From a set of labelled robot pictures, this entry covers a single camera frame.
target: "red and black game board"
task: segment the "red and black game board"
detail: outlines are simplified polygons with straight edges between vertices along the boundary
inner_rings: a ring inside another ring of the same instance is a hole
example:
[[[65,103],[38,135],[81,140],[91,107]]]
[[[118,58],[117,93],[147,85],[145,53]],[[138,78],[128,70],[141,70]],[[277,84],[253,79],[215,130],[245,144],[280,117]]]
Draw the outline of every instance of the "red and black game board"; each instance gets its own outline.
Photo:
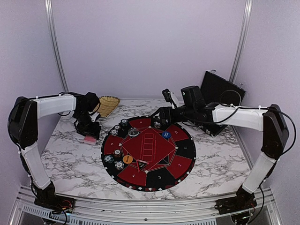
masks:
[[[132,128],[138,131],[137,136],[128,135]],[[121,185],[139,191],[161,191],[189,175],[196,149],[179,124],[161,126],[142,116],[122,120],[109,132],[101,158],[106,171]]]

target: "robotic arm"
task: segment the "robotic arm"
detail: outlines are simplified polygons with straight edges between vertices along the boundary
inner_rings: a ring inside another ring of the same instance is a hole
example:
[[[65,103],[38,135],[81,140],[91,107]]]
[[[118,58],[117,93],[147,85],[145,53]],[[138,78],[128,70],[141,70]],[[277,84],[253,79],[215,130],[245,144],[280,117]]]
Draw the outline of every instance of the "robotic arm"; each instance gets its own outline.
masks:
[[[262,152],[245,182],[237,191],[237,196],[217,200],[215,208],[220,214],[224,214],[249,209],[252,205],[256,206],[254,192],[272,173],[277,160],[283,154],[289,137],[289,131],[279,106],[253,108],[219,103],[206,105],[198,86],[183,88],[181,93],[185,105],[176,108],[159,108],[151,116],[156,123],[172,124],[190,121],[197,126],[205,123],[232,125],[263,132]]]
[[[74,202],[73,199],[55,195],[54,184],[46,174],[38,151],[38,119],[51,114],[74,111],[77,133],[99,139],[101,126],[95,122],[99,113],[93,112],[98,104],[100,107],[99,98],[91,92],[86,95],[68,93],[30,99],[19,97],[16,100],[8,118],[8,132],[12,141],[19,147],[22,164],[31,176],[37,197],[35,204],[57,210],[66,200]]]

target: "black case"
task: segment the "black case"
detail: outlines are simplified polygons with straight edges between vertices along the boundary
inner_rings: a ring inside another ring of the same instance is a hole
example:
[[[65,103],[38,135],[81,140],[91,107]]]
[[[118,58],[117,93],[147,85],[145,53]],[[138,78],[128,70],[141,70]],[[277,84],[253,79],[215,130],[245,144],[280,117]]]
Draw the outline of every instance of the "black case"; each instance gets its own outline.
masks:
[[[226,90],[234,90],[238,92],[240,94],[241,100],[240,97],[233,91],[225,92],[222,96],[222,99],[220,99],[221,94]],[[237,85],[225,80],[224,78],[216,74],[212,74],[209,71],[206,71],[204,75],[200,91],[207,105],[212,102],[220,102],[220,100],[225,104],[233,103],[234,105],[239,105],[240,101],[243,100],[246,93],[245,90],[239,88]],[[215,137],[222,130],[224,130],[226,126],[227,125],[203,124],[201,126],[201,129],[210,136]]]

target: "white marble surface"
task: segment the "white marble surface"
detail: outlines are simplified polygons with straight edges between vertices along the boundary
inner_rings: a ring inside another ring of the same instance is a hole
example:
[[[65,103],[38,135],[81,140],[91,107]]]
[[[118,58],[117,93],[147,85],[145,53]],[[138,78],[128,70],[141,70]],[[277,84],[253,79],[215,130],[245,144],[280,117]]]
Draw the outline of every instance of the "white marble surface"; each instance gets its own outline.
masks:
[[[140,192],[112,179],[101,161],[101,144],[107,132],[123,118],[150,115],[158,107],[169,106],[159,100],[123,100],[108,117],[96,145],[83,142],[71,116],[62,117],[42,154],[42,162],[56,192],[61,194],[125,200],[183,199],[236,191],[250,169],[233,132],[227,128],[212,138],[203,131],[183,127],[194,139],[197,159],[192,172],[180,184],[163,191]]]

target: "bamboo tray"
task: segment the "bamboo tray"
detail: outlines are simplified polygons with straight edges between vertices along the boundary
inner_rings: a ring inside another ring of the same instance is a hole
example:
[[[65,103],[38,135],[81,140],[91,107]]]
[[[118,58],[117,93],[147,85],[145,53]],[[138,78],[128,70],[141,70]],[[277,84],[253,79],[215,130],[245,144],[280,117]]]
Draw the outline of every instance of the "bamboo tray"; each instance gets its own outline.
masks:
[[[118,97],[113,96],[102,96],[99,98],[100,100],[100,108],[97,112],[100,113],[102,118],[108,117],[119,105],[120,99]]]

